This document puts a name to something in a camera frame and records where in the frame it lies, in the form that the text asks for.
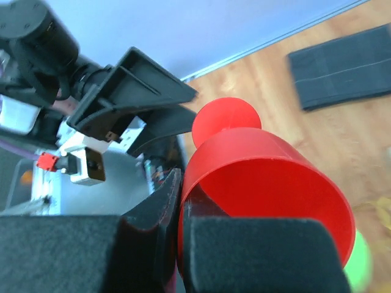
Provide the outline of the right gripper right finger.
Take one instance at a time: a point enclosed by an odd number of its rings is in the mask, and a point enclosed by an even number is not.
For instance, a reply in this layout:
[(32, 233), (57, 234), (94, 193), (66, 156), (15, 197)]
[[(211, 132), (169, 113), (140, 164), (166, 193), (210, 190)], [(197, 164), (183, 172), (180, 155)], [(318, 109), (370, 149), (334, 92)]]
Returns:
[(187, 292), (349, 292), (337, 249), (315, 220), (230, 217), (201, 188), (183, 205)]

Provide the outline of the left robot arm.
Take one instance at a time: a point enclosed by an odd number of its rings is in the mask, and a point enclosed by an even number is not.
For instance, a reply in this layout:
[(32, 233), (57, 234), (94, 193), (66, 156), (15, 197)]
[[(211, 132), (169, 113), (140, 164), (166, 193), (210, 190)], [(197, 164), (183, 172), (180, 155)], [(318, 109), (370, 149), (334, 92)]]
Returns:
[(1, 95), (35, 106), (26, 132), (1, 128), (1, 136), (53, 149), (64, 116), (56, 102), (76, 100), (66, 119), (75, 131), (102, 141), (119, 141), (133, 118), (145, 126), (128, 149), (138, 156), (155, 140), (191, 130), (195, 113), (185, 108), (197, 92), (140, 49), (131, 47), (119, 62), (101, 67), (79, 46), (43, 1), (1, 6)]

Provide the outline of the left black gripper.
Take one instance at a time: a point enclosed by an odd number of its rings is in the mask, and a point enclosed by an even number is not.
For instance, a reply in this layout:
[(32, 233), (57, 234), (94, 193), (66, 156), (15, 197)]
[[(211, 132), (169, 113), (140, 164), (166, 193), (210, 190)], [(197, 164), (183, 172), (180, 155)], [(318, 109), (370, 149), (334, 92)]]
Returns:
[(113, 67), (88, 66), (77, 74), (73, 96), (81, 100), (67, 124), (87, 137), (116, 141), (126, 128), (121, 120), (139, 112), (145, 126), (128, 148), (138, 156), (156, 141), (192, 130), (196, 113), (179, 104), (197, 91), (135, 47)]

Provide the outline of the red wine glass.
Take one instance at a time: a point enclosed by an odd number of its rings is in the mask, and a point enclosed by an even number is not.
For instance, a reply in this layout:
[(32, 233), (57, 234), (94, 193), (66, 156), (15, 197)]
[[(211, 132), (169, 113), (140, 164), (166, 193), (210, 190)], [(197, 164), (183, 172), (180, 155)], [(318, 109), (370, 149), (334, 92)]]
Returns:
[(347, 265), (356, 225), (346, 197), (293, 146), (265, 131), (253, 106), (213, 100), (197, 113), (191, 134), (196, 150), (184, 174), (183, 203), (199, 187), (231, 217), (317, 220)]

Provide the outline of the green wine glass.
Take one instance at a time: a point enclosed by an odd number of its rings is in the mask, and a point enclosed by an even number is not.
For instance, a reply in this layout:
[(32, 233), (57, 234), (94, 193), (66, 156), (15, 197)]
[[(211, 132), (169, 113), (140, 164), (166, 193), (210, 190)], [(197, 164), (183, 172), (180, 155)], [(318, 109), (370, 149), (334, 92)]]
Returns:
[(372, 281), (373, 261), (369, 246), (359, 230), (356, 230), (353, 250), (344, 272), (351, 292), (361, 293), (368, 289)]

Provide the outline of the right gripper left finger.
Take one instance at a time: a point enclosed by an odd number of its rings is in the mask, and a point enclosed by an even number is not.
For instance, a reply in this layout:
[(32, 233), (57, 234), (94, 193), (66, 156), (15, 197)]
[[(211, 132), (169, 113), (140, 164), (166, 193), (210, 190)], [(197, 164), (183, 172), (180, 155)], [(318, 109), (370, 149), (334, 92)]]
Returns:
[(1, 216), (2, 292), (174, 292), (181, 171), (122, 216)]

